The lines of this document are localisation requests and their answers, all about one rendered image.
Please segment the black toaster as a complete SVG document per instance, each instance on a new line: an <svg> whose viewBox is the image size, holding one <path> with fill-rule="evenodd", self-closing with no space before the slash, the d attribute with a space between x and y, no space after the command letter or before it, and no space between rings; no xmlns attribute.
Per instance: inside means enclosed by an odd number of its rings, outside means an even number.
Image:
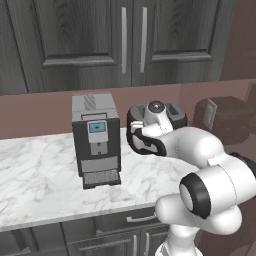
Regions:
<svg viewBox="0 0 256 256"><path fill-rule="evenodd" d="M133 121L143 122L141 135L130 133ZM137 104L127 112L127 142L138 154L166 156L166 146L160 137L186 125L187 115L178 105L161 101Z"/></svg>

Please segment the grey black coffee machine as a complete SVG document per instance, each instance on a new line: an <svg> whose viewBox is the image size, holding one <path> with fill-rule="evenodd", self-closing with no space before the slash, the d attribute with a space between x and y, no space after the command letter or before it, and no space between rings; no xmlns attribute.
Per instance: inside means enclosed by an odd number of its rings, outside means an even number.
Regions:
<svg viewBox="0 0 256 256"><path fill-rule="evenodd" d="M121 183L120 119L110 93L72 97L72 132L83 188Z"/></svg>

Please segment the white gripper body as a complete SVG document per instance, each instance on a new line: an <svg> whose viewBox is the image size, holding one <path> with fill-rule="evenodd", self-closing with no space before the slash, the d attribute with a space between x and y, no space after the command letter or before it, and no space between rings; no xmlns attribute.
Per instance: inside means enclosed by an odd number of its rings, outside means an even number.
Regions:
<svg viewBox="0 0 256 256"><path fill-rule="evenodd" d="M135 135L141 135L143 128L142 121L133 121L130 123L130 133Z"/></svg>

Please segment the dark grey base cupboard front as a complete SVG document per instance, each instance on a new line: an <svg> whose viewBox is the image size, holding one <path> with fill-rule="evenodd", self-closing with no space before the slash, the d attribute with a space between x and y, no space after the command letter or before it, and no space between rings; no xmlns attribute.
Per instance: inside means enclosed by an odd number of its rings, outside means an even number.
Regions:
<svg viewBox="0 0 256 256"><path fill-rule="evenodd" d="M0 232L0 256L68 256L59 223Z"/></svg>

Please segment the dark brown countertop appliance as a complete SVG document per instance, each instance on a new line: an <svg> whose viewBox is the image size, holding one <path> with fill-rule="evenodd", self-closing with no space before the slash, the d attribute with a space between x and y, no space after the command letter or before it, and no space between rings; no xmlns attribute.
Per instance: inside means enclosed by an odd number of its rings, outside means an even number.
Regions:
<svg viewBox="0 0 256 256"><path fill-rule="evenodd" d="M206 98L196 104L192 125L212 133L224 145L233 145L249 137L250 121L255 115L256 111L239 98Z"/></svg>

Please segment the dark grey wall cupboard panel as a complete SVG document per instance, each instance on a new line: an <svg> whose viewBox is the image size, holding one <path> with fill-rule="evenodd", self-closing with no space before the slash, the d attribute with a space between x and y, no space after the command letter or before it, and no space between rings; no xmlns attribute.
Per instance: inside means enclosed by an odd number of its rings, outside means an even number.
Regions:
<svg viewBox="0 0 256 256"><path fill-rule="evenodd" d="M0 0L0 95L27 92L7 0Z"/></svg>

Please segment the dark grey wall cupboard door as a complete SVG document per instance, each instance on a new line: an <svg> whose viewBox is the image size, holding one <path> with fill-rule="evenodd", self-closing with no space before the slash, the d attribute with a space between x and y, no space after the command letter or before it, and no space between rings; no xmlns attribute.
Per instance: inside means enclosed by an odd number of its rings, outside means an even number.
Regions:
<svg viewBox="0 0 256 256"><path fill-rule="evenodd" d="M218 81L238 0L134 0L134 86ZM142 7L147 48L140 73Z"/></svg>
<svg viewBox="0 0 256 256"><path fill-rule="evenodd" d="M133 0L7 0L30 93L131 84ZM121 7L127 10L122 74Z"/></svg>

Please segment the dark grey drawer front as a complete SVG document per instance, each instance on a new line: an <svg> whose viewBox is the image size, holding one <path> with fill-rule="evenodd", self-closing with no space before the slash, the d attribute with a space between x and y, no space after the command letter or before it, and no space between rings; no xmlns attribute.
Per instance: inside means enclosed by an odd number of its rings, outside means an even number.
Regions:
<svg viewBox="0 0 256 256"><path fill-rule="evenodd" d="M118 213L111 213L107 215L101 215L95 218L95 228L97 234L103 234L107 232L114 232L116 230L125 230L130 228L137 228L143 225L158 223L158 219L155 218L151 221L145 221L140 223L127 223L126 217L132 216L133 218L140 218L146 216L152 216L155 214L153 207L136 209L131 211L124 211Z"/></svg>

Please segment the dark grey base cupboard door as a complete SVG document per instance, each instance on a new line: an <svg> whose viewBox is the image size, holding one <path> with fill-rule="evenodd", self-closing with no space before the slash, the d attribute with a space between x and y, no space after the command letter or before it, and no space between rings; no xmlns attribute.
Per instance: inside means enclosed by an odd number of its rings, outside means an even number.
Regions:
<svg viewBox="0 0 256 256"><path fill-rule="evenodd" d="M69 256L132 256L133 235L137 235L137 256L139 256L139 231L121 232L68 243Z"/></svg>
<svg viewBox="0 0 256 256"><path fill-rule="evenodd" d="M149 254L148 256L155 256L155 252L158 247L165 241L168 235L169 226L159 225L152 226L141 230L140 240L140 256L144 256L145 250L145 233L148 232L150 235Z"/></svg>

